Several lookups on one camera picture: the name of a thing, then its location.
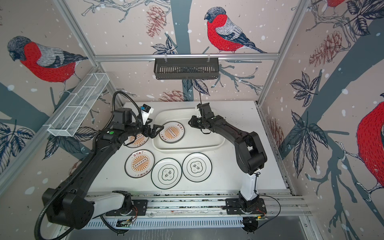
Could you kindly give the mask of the orange sunburst plate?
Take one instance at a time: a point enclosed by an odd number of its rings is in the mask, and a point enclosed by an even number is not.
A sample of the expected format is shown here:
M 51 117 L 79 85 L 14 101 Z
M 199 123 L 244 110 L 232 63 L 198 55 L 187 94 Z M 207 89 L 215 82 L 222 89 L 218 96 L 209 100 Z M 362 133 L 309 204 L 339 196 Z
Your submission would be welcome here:
M 125 162 L 125 172 L 131 178 L 142 178 L 151 172 L 155 156 L 149 150 L 138 150 L 130 154 Z
M 160 132 L 163 142 L 173 144 L 179 142 L 185 135 L 185 127 L 177 121 L 170 121 L 163 125 L 164 129 Z

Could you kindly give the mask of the white flower plate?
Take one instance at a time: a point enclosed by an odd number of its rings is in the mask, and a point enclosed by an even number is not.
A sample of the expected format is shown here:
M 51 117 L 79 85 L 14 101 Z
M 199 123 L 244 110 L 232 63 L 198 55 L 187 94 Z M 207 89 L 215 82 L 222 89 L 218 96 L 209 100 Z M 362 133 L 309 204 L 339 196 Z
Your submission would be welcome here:
M 192 153 L 182 164 L 184 176 L 191 182 L 200 183 L 209 178 L 212 173 L 212 161 L 205 154 Z
M 175 159 L 165 158 L 154 165 L 151 180 L 158 189 L 168 190 L 180 182 L 182 175 L 181 164 Z

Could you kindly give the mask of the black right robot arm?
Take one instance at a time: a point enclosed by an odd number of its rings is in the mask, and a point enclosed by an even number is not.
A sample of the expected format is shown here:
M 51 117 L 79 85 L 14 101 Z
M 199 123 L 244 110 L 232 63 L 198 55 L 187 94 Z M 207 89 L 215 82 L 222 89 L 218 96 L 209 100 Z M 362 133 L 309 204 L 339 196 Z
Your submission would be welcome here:
M 214 115 L 210 104 L 198 104 L 199 116 L 192 116 L 188 124 L 190 127 L 216 133 L 231 144 L 235 149 L 236 162 L 240 170 L 245 173 L 239 192 L 238 209 L 245 214 L 266 214 L 265 204 L 258 192 L 257 179 L 259 170 L 263 169 L 268 160 L 264 146 L 256 132 L 245 132 L 229 124 L 222 116 Z

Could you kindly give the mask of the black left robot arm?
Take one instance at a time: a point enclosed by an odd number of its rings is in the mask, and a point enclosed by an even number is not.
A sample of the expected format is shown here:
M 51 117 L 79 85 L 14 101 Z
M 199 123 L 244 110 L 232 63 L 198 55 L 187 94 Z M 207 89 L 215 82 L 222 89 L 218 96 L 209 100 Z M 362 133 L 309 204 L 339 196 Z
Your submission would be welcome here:
M 133 208 L 130 193 L 113 191 L 105 196 L 87 200 L 86 195 L 93 181 L 112 155 L 130 136 L 142 134 L 155 138 L 162 130 L 160 125 L 123 126 L 123 129 L 105 129 L 94 138 L 93 149 L 78 168 L 56 189 L 47 189 L 42 200 L 44 208 L 35 224 L 35 231 L 40 230 L 44 217 L 54 224 L 82 229 L 88 222 L 112 210 L 130 212 Z

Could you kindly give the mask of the white plastic bin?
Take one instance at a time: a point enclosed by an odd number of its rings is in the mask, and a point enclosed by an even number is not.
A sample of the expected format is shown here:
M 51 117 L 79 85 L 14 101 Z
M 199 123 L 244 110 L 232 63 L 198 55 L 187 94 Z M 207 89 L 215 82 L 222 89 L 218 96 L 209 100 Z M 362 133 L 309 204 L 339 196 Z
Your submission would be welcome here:
M 161 140 L 160 134 L 154 139 L 155 149 L 164 153 L 187 153 L 215 150 L 221 147 L 225 139 L 215 133 L 208 134 L 189 126 L 188 121 L 197 115 L 195 109 L 175 109 L 160 112 L 155 118 L 155 124 L 164 125 L 170 121 L 177 121 L 184 125 L 185 135 L 177 143 L 168 144 Z

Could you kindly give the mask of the orange plate far left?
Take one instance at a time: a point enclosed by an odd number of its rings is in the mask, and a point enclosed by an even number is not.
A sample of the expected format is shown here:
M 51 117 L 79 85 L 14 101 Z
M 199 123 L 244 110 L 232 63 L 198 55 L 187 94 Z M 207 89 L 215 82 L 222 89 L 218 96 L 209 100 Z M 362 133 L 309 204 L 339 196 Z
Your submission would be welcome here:
M 129 138 L 124 142 L 124 146 L 128 148 L 139 148 L 143 146 L 148 140 L 149 137 L 145 137 L 142 134 L 129 136 Z

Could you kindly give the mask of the white mesh wall shelf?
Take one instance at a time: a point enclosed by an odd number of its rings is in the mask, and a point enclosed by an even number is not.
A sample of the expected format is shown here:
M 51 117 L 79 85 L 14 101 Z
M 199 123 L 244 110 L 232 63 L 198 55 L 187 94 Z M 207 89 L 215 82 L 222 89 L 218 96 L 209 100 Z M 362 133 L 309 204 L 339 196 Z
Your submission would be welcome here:
M 70 94 L 70 101 L 48 127 L 55 137 L 72 137 L 102 94 L 110 79 L 106 73 L 88 75 L 80 90 Z

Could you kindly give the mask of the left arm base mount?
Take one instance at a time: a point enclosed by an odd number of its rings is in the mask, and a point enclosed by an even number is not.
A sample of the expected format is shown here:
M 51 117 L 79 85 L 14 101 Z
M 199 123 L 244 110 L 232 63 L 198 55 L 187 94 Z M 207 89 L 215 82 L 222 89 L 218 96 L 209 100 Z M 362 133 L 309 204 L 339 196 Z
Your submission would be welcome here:
M 112 210 L 106 213 L 108 217 L 125 216 L 145 216 L 148 206 L 148 200 L 131 200 L 130 203 L 123 204 L 120 209 Z

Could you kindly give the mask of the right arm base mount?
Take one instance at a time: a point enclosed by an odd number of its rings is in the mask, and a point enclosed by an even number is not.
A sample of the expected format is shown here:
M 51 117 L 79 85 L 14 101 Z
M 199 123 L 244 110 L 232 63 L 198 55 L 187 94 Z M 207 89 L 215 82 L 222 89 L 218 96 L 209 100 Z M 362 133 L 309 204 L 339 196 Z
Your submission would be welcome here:
M 226 199 L 226 204 L 222 207 L 228 215 L 266 215 L 265 202 L 261 198 L 251 201 L 244 199 Z

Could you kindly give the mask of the aluminium front rail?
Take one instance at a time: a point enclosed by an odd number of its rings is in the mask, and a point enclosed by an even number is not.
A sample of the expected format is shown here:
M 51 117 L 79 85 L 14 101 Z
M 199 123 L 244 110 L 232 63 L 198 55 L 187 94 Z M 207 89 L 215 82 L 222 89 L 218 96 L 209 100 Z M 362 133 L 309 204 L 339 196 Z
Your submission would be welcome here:
M 220 217 L 227 214 L 222 207 L 226 199 L 238 199 L 236 193 L 228 194 L 157 194 L 133 195 L 133 200 L 148 200 L 146 217 Z M 303 197 L 291 194 L 262 194 L 267 217 L 311 216 Z

